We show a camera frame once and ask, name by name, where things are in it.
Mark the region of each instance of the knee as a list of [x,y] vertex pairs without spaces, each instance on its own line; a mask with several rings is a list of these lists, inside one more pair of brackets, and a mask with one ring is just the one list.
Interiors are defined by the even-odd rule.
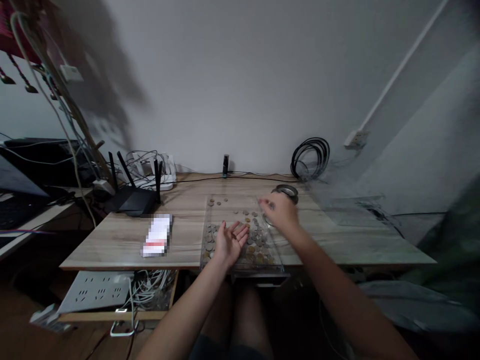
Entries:
[[257,290],[252,286],[239,288],[235,297],[235,306],[240,311],[261,307]]

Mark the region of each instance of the wooden desk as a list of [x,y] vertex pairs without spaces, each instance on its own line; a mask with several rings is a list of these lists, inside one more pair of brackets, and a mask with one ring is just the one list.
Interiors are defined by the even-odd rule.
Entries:
[[[218,175],[185,174],[179,180],[215,178]],[[287,177],[276,177],[285,180]],[[205,207],[209,194],[269,194],[281,182],[264,179],[228,178],[178,183],[161,193],[162,206],[156,214],[173,214],[168,254],[163,257],[140,256],[151,220],[109,214],[97,228],[61,264],[65,270],[198,269],[202,247]],[[386,226],[338,226],[305,194],[301,185],[298,214],[300,223],[339,265],[409,266],[434,264],[422,253]],[[270,232],[285,266],[301,261],[275,228]]]

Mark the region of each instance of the hand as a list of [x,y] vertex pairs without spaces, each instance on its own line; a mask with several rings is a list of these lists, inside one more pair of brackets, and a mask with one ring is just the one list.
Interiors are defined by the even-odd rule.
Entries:
[[240,256],[240,250],[249,237],[247,225],[238,227],[240,221],[235,222],[229,228],[225,220],[221,222],[220,229],[216,235],[216,247],[213,258],[225,262],[230,268]]
[[297,207],[283,192],[273,192],[268,196],[262,197],[259,203],[273,226],[283,234],[300,226]]

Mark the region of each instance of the laptop screen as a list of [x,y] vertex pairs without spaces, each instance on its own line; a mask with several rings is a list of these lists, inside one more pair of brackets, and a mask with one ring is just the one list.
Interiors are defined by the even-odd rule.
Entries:
[[38,196],[49,196],[3,156],[0,155],[0,189]]

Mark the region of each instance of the clear plastic tray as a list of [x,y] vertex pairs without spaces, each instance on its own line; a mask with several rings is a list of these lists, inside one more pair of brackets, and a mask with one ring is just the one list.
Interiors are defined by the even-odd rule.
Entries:
[[275,243],[262,216],[255,196],[211,194],[206,199],[205,223],[201,244],[200,269],[210,261],[216,248],[217,232],[226,221],[229,227],[236,221],[250,227],[248,241],[241,249],[240,257],[232,272],[278,274],[284,272]]

